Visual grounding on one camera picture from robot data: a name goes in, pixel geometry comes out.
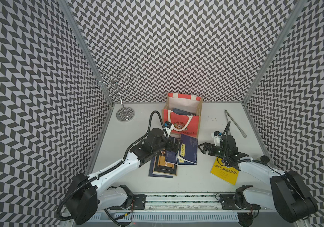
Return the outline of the blue book yellow title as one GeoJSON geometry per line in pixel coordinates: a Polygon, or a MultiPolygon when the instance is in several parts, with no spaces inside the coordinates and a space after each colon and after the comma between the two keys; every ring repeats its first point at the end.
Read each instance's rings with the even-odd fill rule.
{"type": "Polygon", "coordinates": [[[177,153],[177,165],[197,165],[198,139],[181,134],[180,142],[180,150],[177,153]]]}

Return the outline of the blue book barcode back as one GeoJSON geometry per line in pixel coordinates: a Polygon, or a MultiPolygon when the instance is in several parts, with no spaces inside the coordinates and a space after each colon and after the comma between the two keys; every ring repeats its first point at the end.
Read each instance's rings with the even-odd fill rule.
{"type": "Polygon", "coordinates": [[[191,112],[188,112],[188,111],[184,111],[184,110],[181,110],[181,109],[178,109],[178,108],[173,108],[172,111],[175,113],[175,114],[179,114],[179,115],[186,115],[186,116],[196,116],[196,114],[194,113],[191,113],[191,112]]]}

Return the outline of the red burlap Christmas bag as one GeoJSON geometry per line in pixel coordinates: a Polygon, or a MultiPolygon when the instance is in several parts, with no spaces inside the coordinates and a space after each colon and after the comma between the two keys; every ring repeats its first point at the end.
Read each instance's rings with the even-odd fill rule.
{"type": "Polygon", "coordinates": [[[167,102],[163,108],[164,121],[174,125],[174,134],[185,134],[194,138],[199,135],[199,126],[202,114],[203,98],[196,95],[169,93],[167,102]],[[184,111],[195,113],[196,116],[175,114],[172,109],[178,108],[184,111]]]}

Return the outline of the navy book yellow label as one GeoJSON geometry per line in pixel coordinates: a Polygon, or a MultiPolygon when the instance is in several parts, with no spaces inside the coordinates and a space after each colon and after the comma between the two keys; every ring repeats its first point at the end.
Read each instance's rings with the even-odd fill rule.
{"type": "Polygon", "coordinates": [[[176,157],[176,153],[173,151],[166,151],[165,154],[165,161],[167,163],[176,165],[177,164],[177,157],[176,157]]]}

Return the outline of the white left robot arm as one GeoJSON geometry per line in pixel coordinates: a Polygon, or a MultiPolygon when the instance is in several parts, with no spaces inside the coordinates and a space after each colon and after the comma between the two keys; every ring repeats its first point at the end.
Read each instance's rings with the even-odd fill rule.
{"type": "Polygon", "coordinates": [[[177,153],[181,142],[170,137],[168,128],[153,128],[131,144],[124,157],[110,166],[93,174],[78,174],[72,179],[65,197],[56,210],[60,221],[74,220],[77,225],[88,221],[97,211],[110,207],[131,205],[133,193],[121,185],[114,190],[110,187],[121,177],[139,169],[162,151],[177,153]]]}

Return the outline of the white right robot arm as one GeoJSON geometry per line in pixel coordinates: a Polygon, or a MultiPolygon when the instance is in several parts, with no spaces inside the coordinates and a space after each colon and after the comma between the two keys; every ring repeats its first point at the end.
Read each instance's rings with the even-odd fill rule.
{"type": "Polygon", "coordinates": [[[205,142],[198,145],[198,149],[203,154],[217,157],[218,163],[223,163],[224,167],[247,173],[270,186],[269,190],[250,184],[237,188],[230,199],[236,208],[252,211],[259,207],[268,208],[289,223],[307,219],[318,211],[317,201],[297,172],[274,169],[268,162],[239,152],[233,136],[218,133],[214,135],[213,144],[205,142]]]}

